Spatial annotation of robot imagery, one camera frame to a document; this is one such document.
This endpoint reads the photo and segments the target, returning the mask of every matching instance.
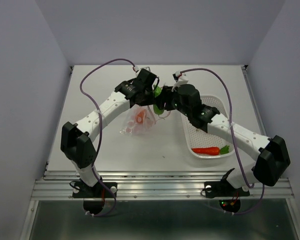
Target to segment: white wall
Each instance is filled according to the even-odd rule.
[[[248,67],[269,136],[285,138],[300,210],[300,0],[287,0]]]
[[[36,0],[70,64],[247,64],[283,0]]]
[[[34,0],[0,0],[0,239],[19,239],[69,66]]]

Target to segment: perforated basket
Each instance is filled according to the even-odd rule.
[[[201,100],[203,104],[206,104],[211,107],[216,107],[220,111],[220,113],[227,116],[224,104],[219,98],[215,96],[203,95],[201,96]],[[201,129],[195,128],[194,126],[191,125],[191,123],[189,122],[188,118],[185,115],[181,114],[181,118],[182,118],[186,144],[188,146],[190,153],[192,153],[194,156],[201,159],[217,159],[217,158],[227,157],[234,153],[234,146],[231,143],[227,142],[226,140],[218,136],[206,133]],[[197,154],[191,150],[194,148],[210,148],[210,147],[218,147],[221,149],[225,145],[229,145],[229,153],[223,155],[217,155],[217,156]]]

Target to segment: bolt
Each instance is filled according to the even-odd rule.
[[[113,194],[117,192],[117,188],[115,186],[110,187],[110,190]]]

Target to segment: green object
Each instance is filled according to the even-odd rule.
[[[161,94],[161,91],[162,91],[162,90],[161,90],[161,87],[157,86],[157,87],[153,90],[154,97],[155,97],[155,98],[158,97],[158,96]],[[155,114],[161,115],[161,114],[164,113],[165,110],[163,110],[163,109],[161,110],[161,109],[158,108],[158,106],[157,106],[156,104],[153,104],[153,111],[154,111]]]
[[[229,145],[225,145],[223,148],[220,149],[220,155],[228,154],[229,153]]]

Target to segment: glass panel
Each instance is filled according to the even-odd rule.
[[[242,210],[256,200],[243,200]],[[85,215],[81,201],[41,201],[32,240],[272,240],[297,239],[285,199],[264,199],[246,215],[211,209],[210,201],[118,202],[111,216]]]

